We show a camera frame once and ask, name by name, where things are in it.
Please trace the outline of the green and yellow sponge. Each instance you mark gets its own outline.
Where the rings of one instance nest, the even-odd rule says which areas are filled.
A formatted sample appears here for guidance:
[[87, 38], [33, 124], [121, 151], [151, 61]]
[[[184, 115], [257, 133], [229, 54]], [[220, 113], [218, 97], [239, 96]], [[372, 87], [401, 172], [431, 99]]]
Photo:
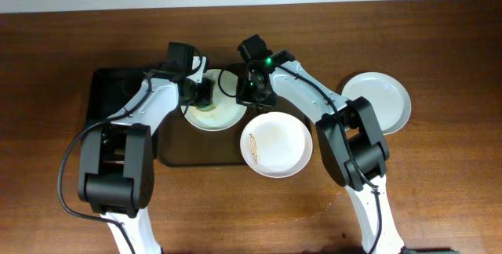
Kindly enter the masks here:
[[214, 103], [211, 103], [206, 106], [197, 106], [196, 107], [196, 109], [200, 110], [200, 111], [211, 111], [211, 110], [214, 110], [215, 108], [216, 108], [216, 105]]

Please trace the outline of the white plate top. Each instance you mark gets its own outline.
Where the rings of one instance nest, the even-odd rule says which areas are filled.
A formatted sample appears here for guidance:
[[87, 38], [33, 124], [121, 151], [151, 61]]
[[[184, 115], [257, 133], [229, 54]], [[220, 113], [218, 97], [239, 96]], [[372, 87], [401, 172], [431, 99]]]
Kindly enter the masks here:
[[238, 123], [246, 112], [246, 106], [236, 103], [234, 97], [223, 94], [221, 88], [228, 95], [236, 94], [238, 77], [230, 71], [225, 71], [218, 79], [221, 69], [210, 69], [204, 76], [214, 81], [212, 103], [216, 108], [211, 111], [200, 111], [190, 106], [184, 117], [198, 129], [205, 131], [221, 131]]

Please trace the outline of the white plate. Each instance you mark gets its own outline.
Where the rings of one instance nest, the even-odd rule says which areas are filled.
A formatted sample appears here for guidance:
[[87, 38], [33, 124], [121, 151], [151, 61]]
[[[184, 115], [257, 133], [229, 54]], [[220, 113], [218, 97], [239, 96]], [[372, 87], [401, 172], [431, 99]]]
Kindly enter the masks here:
[[239, 144], [246, 164], [254, 172], [275, 179], [297, 174], [313, 153], [307, 126], [283, 112], [253, 118], [243, 129]]
[[221, 88], [228, 95], [236, 94], [238, 77], [230, 71], [225, 71], [218, 79], [221, 69], [210, 69], [204, 76], [214, 81], [212, 103], [216, 108], [211, 111], [200, 111], [190, 106], [184, 117], [198, 129], [205, 131], [221, 131], [238, 123], [246, 112], [246, 106], [236, 103], [234, 97], [223, 94]]

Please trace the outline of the white plate bottom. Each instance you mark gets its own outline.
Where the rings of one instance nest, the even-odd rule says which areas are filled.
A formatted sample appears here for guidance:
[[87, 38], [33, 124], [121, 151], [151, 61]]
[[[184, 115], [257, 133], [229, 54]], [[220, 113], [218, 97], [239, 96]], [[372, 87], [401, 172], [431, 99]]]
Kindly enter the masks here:
[[246, 164], [254, 172], [275, 179], [297, 174], [313, 153], [307, 126], [283, 112], [253, 118], [243, 129], [239, 144]]

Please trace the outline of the pale grey plate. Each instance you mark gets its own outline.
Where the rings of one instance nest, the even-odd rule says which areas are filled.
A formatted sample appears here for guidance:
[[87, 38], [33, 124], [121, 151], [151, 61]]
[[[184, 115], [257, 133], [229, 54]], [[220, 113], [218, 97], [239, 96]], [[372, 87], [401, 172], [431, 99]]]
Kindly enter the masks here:
[[342, 95], [351, 100], [361, 96], [366, 98], [375, 110], [384, 135], [402, 129], [411, 115], [412, 104], [407, 90], [398, 80], [387, 74], [357, 74], [346, 82]]

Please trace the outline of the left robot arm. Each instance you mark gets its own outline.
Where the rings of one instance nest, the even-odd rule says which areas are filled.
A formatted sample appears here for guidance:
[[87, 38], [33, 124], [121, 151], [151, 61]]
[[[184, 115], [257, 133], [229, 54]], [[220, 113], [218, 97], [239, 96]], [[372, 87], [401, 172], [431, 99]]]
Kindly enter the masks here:
[[179, 106], [207, 105], [208, 60], [171, 42], [167, 60], [150, 67], [102, 68], [93, 78], [88, 116], [104, 121], [82, 138], [78, 196], [106, 221], [121, 253], [160, 253], [147, 206], [155, 183], [155, 132]]

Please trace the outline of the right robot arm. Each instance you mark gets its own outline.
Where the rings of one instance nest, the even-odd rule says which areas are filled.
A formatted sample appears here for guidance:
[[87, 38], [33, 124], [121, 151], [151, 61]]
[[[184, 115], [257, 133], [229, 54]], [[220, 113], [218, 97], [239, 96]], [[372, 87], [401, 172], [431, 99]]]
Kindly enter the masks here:
[[238, 52], [245, 70], [237, 102], [257, 109], [289, 101], [314, 124], [323, 165], [348, 193], [367, 253], [407, 253], [391, 214], [386, 191], [390, 151], [371, 103], [350, 100], [311, 77], [289, 52], [273, 53], [257, 34]]

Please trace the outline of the brown serving tray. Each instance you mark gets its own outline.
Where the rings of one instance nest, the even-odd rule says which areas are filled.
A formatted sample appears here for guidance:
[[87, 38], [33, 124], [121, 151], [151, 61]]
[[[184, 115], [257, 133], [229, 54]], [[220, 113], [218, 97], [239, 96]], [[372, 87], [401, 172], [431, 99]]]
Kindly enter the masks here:
[[[226, 71], [238, 77], [238, 70], [239, 65], [233, 64]], [[245, 160], [240, 151], [240, 136], [246, 125], [262, 113], [284, 112], [298, 118], [308, 129], [311, 127], [307, 117], [283, 98], [278, 98], [271, 110], [246, 107], [238, 123], [221, 131], [205, 131], [189, 123], [184, 117], [189, 107], [180, 104], [165, 117], [155, 132], [157, 159], [167, 167], [243, 165]]]

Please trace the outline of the black plastic tray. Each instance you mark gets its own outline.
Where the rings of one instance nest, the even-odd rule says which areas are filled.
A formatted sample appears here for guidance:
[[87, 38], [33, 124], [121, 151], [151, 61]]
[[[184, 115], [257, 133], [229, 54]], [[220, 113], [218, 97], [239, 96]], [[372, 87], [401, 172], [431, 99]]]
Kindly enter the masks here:
[[[99, 68], [93, 73], [89, 92], [89, 102], [85, 117], [85, 127], [108, 118], [121, 110], [140, 90], [144, 73], [152, 67], [138, 68]], [[112, 159], [112, 155], [122, 160], [125, 151], [126, 135], [111, 125], [102, 127], [100, 153]]]

